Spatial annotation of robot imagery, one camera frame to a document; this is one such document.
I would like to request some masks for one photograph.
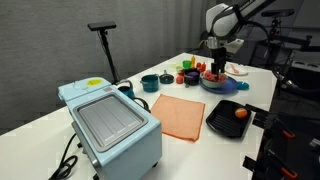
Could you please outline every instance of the orange towel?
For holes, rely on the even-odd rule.
[[[162,123],[162,133],[190,141],[199,139],[205,104],[161,94],[151,114]]]

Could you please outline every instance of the black power cord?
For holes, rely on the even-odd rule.
[[[67,155],[69,146],[75,136],[76,136],[76,134],[74,134],[70,138],[68,145],[67,145],[66,149],[64,150],[60,165],[59,165],[58,169],[53,173],[53,175],[49,178],[49,180],[66,179],[70,175],[72,168],[76,165],[76,163],[78,161],[78,157],[75,155],[70,156],[68,159],[64,160]]]
[[[266,29],[262,24],[257,23],[257,22],[254,22],[254,21],[245,21],[244,24],[245,24],[245,25],[250,24],[250,25],[252,25],[252,26],[254,26],[254,27],[258,27],[258,28],[260,28],[260,29],[264,32],[264,34],[265,34],[266,37],[267,37],[267,55],[269,56],[270,48],[271,48],[271,47],[270,47],[270,36],[269,36],[269,34],[268,34],[267,29]]]
[[[143,109],[145,109],[146,111],[148,111],[149,113],[151,113],[151,111],[150,111],[150,109],[149,109],[149,105],[148,105],[148,103],[145,101],[145,100],[143,100],[143,99],[141,99],[141,98],[137,98],[137,97],[134,97],[134,98],[131,98],[133,101],[134,100],[139,100],[139,101],[141,101],[142,102],[142,104],[143,104]]]

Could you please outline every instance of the food item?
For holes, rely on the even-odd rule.
[[[199,73],[197,73],[197,72],[189,72],[187,75],[188,76],[198,76]]]
[[[191,57],[191,67],[190,68],[194,68],[196,62],[196,58],[194,56]]]
[[[182,66],[177,66],[176,70],[177,70],[177,73],[178,73],[179,76],[183,76],[184,75]]]
[[[206,63],[202,63],[200,72],[204,72],[206,70]]]
[[[237,118],[243,119],[248,116],[248,111],[245,108],[238,108],[234,114],[236,115]]]
[[[191,61],[189,61],[189,60],[182,61],[182,66],[185,69],[189,69],[191,67]]]
[[[216,80],[216,75],[212,74],[210,70],[207,70],[204,73],[203,78],[208,80],[208,81],[214,81],[214,82],[223,82],[226,80],[226,76],[224,74],[219,74],[219,79]]]
[[[182,84],[182,83],[183,83],[183,76],[178,76],[178,77],[176,78],[176,82],[177,82],[178,84]]]
[[[201,70],[201,63],[200,63],[200,62],[197,63],[197,69],[198,69],[199,71]]]

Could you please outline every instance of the cable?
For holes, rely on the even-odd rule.
[[[131,98],[133,101],[134,100],[140,100],[141,102],[142,102],[142,104],[143,104],[143,108],[146,110],[146,111],[148,111],[149,113],[151,113],[151,111],[150,111],[150,109],[149,109],[149,105],[148,105],[148,103],[145,101],[145,100],[143,100],[143,99],[141,99],[141,98],[137,98],[137,97],[134,97],[134,98]]]
[[[269,52],[270,52],[270,37],[269,37],[269,35],[268,35],[268,32],[267,32],[266,28],[265,28],[263,25],[261,25],[261,24],[259,24],[259,23],[257,23],[257,22],[246,21],[246,23],[247,23],[247,24],[252,24],[252,25],[257,26],[257,27],[260,27],[260,28],[264,31],[264,33],[266,34],[267,39],[268,39],[268,53],[269,53]],[[280,73],[278,74],[277,72],[275,72],[275,70],[274,70],[274,64],[271,65],[271,72],[274,74],[274,76],[275,76],[280,82],[283,81],[284,77],[283,77]],[[315,93],[315,92],[320,91],[320,89],[315,89],[315,90],[301,89],[301,88],[299,88],[297,85],[293,84],[292,82],[290,82],[290,83],[291,83],[291,85],[290,85],[291,88],[293,88],[293,89],[295,89],[295,90],[297,90],[297,91],[299,91],[299,92],[301,92],[301,93]]]
[[[70,156],[68,159],[64,160],[64,158],[66,157],[67,155],[67,152],[68,152],[68,149],[69,149],[69,146],[73,140],[73,138],[76,136],[76,134],[74,134],[69,142],[68,142],[68,145],[63,153],[63,156],[62,156],[62,159],[61,159],[61,162],[60,162],[60,165],[58,167],[58,169],[53,173],[53,175],[49,178],[49,180],[62,180],[62,179],[66,179],[70,173],[71,173],[71,170],[72,168],[76,165],[77,161],[78,161],[78,157],[73,155],[73,156]]]
[[[301,83],[299,83],[299,81],[297,80],[296,78],[296,75],[294,74],[293,70],[290,70],[289,71],[291,77],[292,77],[292,80],[298,85],[298,86],[301,86]]]
[[[268,31],[267,29],[260,23],[257,23],[257,22],[254,22],[254,21],[245,21],[244,22],[244,25],[247,25],[247,24],[251,24],[253,26],[256,26],[256,27],[259,27],[260,29],[262,29],[262,31],[265,33],[266,37],[267,37],[267,55],[269,56],[269,53],[270,53],[270,37],[269,37],[269,34],[268,34]]]
[[[283,73],[284,72],[284,68],[286,68],[286,66],[287,66],[287,62],[289,61],[290,62],[290,64],[289,64],[289,67],[291,67],[291,64],[292,64],[292,60],[293,60],[293,57],[291,56],[291,54],[290,54],[290,57],[288,58],[288,56],[287,56],[287,58],[286,59],[283,59],[283,60],[280,60],[280,61],[277,61],[277,62],[274,62],[274,63],[272,63],[272,65],[271,65],[271,71],[275,74],[276,72],[279,72],[279,74],[277,74],[278,76],[282,76],[281,78],[277,78],[278,80],[280,80],[280,81],[282,81],[283,79],[284,79],[284,76],[282,75],[282,74],[280,74],[281,72]]]
[[[282,36],[282,27],[281,27],[281,22],[282,22],[282,21],[281,21],[281,17],[279,17],[279,20],[280,20],[280,22],[279,22],[280,36]],[[281,42],[281,46],[283,46],[284,48],[286,48],[283,41]],[[290,88],[294,89],[295,91],[298,91],[299,93],[306,93],[306,94],[320,92],[320,89],[311,89],[311,90],[309,90],[309,89],[300,88],[300,87],[299,87],[299,84],[300,84],[300,83],[296,80],[294,73],[291,71],[290,74],[291,74],[294,82],[297,84],[297,85],[296,85],[296,84],[294,84],[293,82],[290,81],[290,82],[289,82],[289,83],[291,83],[291,85],[289,86]]]
[[[117,73],[118,79],[121,80],[120,75],[119,75],[119,73],[118,73],[118,70],[117,70],[115,67],[114,67],[114,70],[115,70],[116,73]]]

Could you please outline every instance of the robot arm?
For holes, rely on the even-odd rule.
[[[223,3],[218,4],[207,11],[207,32],[216,37],[217,40],[227,40],[241,29],[245,21],[274,1],[244,0],[232,6]]]

